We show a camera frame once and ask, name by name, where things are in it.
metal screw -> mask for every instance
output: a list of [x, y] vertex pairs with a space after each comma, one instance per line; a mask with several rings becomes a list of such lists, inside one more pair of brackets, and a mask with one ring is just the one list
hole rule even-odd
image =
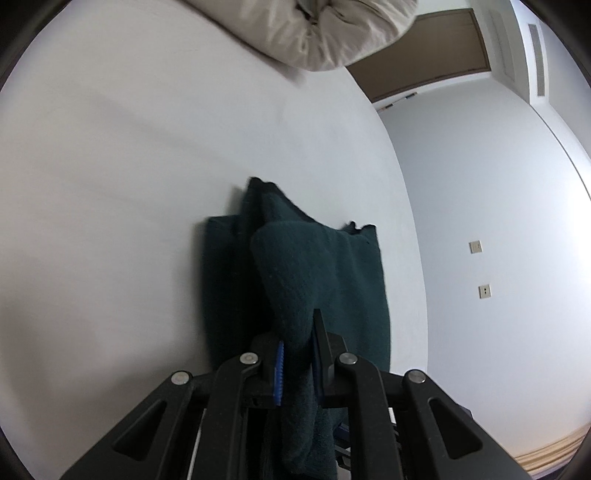
[[176, 372], [172, 377], [170, 377], [170, 381], [175, 385], [184, 385], [190, 379], [191, 377], [187, 372]]
[[420, 370], [411, 370], [408, 372], [408, 379], [413, 383], [423, 383], [427, 376]]
[[246, 352], [240, 356], [240, 363], [244, 365], [254, 365], [258, 362], [258, 355], [253, 352]]
[[345, 352], [339, 355], [339, 361], [345, 365], [354, 365], [357, 363], [357, 355], [351, 352]]

wall plate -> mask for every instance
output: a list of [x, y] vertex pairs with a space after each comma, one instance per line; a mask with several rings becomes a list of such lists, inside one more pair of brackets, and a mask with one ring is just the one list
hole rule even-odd
[[471, 254], [479, 254], [482, 253], [482, 244], [480, 242], [480, 240], [475, 240], [473, 242], [470, 242], [470, 253]]
[[491, 286], [481, 285], [480, 287], [478, 287], [478, 293], [480, 295], [480, 298], [489, 299], [491, 297]]

towel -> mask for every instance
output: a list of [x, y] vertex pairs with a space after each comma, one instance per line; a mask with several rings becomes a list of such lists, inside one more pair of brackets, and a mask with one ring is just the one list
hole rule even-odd
[[285, 346], [281, 408], [265, 425], [259, 478], [335, 480], [341, 410], [319, 407], [311, 371], [313, 311], [348, 350], [387, 371], [390, 320], [376, 229], [316, 222], [273, 183], [252, 178], [238, 215], [207, 221], [202, 307], [212, 364], [273, 330]]

pillow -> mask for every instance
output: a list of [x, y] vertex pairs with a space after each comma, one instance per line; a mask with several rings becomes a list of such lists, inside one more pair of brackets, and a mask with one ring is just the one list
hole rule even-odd
[[305, 70], [350, 65], [395, 42], [418, 0], [187, 0], [255, 49]]

air vent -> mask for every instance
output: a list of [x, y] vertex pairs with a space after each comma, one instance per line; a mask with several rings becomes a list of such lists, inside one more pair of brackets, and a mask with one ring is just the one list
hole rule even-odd
[[503, 70], [511, 80], [515, 81], [515, 66], [513, 64], [513, 52], [511, 51], [511, 43], [509, 42], [509, 35], [505, 29], [505, 23], [501, 14], [497, 10], [489, 10], [492, 21], [493, 35], [496, 36], [497, 50], [501, 57]]
[[534, 56], [535, 56], [535, 75], [538, 82], [538, 97], [546, 95], [546, 84], [544, 78], [544, 57], [542, 55], [542, 44], [540, 42], [540, 33], [538, 32], [538, 26], [530, 23], [530, 34], [531, 41], [534, 44]]

